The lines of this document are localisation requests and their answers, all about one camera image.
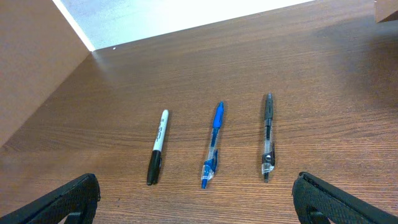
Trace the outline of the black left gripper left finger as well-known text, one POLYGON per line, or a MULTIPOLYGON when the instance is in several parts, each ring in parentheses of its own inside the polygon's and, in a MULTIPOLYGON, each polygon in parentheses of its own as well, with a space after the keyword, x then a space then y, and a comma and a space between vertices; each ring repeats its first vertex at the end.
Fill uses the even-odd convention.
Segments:
POLYGON ((94 174, 83 174, 1 217, 1 223, 92 223, 100 201, 94 174))

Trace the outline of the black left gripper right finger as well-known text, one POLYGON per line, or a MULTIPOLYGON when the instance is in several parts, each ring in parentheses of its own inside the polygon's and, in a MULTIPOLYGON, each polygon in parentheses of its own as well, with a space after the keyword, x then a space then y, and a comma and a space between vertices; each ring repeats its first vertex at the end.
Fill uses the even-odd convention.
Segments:
POLYGON ((315 177, 300 172, 292 188, 300 223, 397 223, 397 217, 315 177))

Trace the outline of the black retractable pen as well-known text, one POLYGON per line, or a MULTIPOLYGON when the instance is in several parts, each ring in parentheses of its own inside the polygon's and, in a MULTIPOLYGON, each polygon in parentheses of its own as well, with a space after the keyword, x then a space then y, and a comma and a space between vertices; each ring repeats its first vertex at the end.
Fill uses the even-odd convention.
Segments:
POLYGON ((268 93, 265 103, 264 116, 264 152, 262 155, 262 175, 264 182, 268 183, 270 173, 275 167, 275 147, 272 139, 272 122, 273 122, 273 97, 272 93, 268 93))

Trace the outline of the black and white marker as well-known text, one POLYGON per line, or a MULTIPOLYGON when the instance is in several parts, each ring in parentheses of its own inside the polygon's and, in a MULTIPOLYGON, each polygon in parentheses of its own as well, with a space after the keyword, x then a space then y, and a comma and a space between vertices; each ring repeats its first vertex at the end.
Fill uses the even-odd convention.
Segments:
POLYGON ((160 168, 162 164, 161 154, 167 129, 168 118, 169 111, 163 110, 147 171, 147 185, 154 185, 158 182, 159 179, 160 168))

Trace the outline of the blue retractable pen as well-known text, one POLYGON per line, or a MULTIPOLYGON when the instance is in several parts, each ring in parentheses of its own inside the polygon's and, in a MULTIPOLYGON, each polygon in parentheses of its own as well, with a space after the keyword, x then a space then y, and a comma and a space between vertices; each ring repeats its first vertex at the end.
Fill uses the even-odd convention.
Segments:
POLYGON ((203 163, 201 173, 201 188, 206 189, 208 182, 214 177, 218 166, 218 150, 216 148, 218 142, 219 131, 223 123, 224 103, 221 101, 216 109, 213 119, 211 140, 208 149, 208 155, 203 163))

